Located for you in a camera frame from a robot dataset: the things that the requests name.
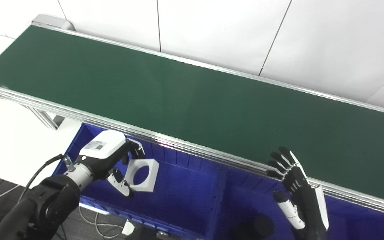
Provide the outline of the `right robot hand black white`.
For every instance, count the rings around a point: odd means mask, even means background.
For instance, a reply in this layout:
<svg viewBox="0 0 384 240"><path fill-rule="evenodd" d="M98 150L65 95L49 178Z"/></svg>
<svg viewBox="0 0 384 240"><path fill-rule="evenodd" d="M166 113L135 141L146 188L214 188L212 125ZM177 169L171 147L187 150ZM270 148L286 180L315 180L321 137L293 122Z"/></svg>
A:
<svg viewBox="0 0 384 240"><path fill-rule="evenodd" d="M321 185L312 186L294 153L284 146L271 152L267 175L279 179L282 190L273 191L273 199L289 221L296 240L326 240L329 218Z"/></svg>

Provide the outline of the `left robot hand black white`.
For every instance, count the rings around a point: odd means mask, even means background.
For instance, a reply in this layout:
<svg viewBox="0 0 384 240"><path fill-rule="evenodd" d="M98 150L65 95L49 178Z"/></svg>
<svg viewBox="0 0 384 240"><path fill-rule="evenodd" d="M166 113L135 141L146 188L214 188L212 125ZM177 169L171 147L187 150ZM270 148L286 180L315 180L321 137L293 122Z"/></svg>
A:
<svg viewBox="0 0 384 240"><path fill-rule="evenodd" d="M128 165L131 159L144 158L140 142L125 137L122 132L106 130L80 150L75 165L85 170L90 182L107 180L122 195L132 198L134 191L116 164Z"/></svg>

